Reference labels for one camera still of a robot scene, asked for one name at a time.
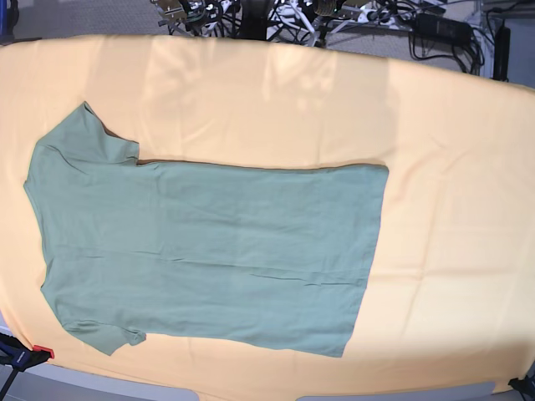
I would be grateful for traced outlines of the black centre stand post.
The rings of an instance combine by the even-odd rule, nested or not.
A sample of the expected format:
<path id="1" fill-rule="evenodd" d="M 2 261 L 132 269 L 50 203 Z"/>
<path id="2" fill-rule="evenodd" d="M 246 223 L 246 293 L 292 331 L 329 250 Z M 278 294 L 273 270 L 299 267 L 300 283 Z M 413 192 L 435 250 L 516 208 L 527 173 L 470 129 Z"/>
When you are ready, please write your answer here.
<path id="1" fill-rule="evenodd" d="M 243 0 L 241 5 L 242 21 L 239 28 L 239 38 L 265 41 L 271 2 L 268 0 Z"/>

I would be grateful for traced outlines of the black clamp right corner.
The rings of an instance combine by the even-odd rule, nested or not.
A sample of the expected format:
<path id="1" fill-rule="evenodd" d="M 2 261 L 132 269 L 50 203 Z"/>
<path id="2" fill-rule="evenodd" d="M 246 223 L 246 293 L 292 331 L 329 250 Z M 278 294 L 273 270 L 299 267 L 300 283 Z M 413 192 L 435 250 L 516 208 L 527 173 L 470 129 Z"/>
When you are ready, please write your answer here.
<path id="1" fill-rule="evenodd" d="M 526 375 L 524 378 L 513 378 L 508 385 L 517 391 L 523 400 L 535 400 L 535 378 L 533 375 Z"/>

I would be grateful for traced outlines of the yellow table cloth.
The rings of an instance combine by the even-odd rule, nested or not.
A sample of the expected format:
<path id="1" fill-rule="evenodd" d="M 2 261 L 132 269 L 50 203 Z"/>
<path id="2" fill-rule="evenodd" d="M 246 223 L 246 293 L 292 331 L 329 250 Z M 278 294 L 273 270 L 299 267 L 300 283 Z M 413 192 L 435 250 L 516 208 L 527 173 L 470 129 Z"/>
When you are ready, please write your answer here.
<path id="1" fill-rule="evenodd" d="M 105 356 L 43 299 L 23 190 L 80 103 L 144 159 L 262 167 L 382 162 L 380 238 L 342 358 L 148 337 Z M 247 40 L 85 36 L 1 49 L 1 312 L 74 371 L 294 400 L 495 383 L 534 359 L 534 92 L 397 59 Z"/>

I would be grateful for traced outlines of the white power strip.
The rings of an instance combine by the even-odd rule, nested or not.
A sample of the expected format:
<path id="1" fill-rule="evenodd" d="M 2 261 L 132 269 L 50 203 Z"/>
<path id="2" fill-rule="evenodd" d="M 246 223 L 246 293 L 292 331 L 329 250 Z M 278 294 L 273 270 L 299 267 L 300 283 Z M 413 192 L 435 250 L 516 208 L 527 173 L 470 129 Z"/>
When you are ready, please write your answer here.
<path id="1" fill-rule="evenodd" d="M 317 29 L 323 23 L 344 23 L 349 26 L 400 26 L 404 17 L 396 17 L 400 12 L 393 1 L 380 4 L 378 1 L 327 1 L 319 4 L 319 13 L 313 1 L 276 1 L 268 19 L 296 29 Z"/>

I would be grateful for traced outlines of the blue red clamp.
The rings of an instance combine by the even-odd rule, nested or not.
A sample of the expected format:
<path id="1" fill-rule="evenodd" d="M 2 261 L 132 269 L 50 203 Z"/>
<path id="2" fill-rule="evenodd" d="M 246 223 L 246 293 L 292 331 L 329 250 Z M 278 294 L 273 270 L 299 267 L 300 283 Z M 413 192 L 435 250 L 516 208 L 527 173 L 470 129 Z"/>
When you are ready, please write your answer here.
<path id="1" fill-rule="evenodd" d="M 27 348 L 17 338 L 1 334 L 1 364 L 9 365 L 19 372 L 46 363 L 54 359 L 54 351 L 49 348 L 35 346 Z"/>

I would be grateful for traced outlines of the black power adapter brick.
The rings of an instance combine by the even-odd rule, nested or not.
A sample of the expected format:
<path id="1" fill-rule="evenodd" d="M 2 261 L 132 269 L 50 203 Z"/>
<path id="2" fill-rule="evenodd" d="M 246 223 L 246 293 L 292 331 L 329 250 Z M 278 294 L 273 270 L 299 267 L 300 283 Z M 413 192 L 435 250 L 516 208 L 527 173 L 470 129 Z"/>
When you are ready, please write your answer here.
<path id="1" fill-rule="evenodd" d="M 422 38 L 462 47 L 471 43 L 473 30 L 468 23 L 420 13 L 415 17 L 413 33 Z"/>

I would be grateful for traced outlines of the green T-shirt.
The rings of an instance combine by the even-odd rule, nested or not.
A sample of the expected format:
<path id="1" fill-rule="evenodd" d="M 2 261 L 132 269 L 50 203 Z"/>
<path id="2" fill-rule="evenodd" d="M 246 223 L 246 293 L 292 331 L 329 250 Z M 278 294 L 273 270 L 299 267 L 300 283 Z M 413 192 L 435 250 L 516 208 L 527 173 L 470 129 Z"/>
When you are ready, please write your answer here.
<path id="1" fill-rule="evenodd" d="M 87 104 L 35 145 L 24 189 L 62 328 L 107 355 L 165 334 L 341 357 L 387 167 L 143 164 L 139 153 Z"/>

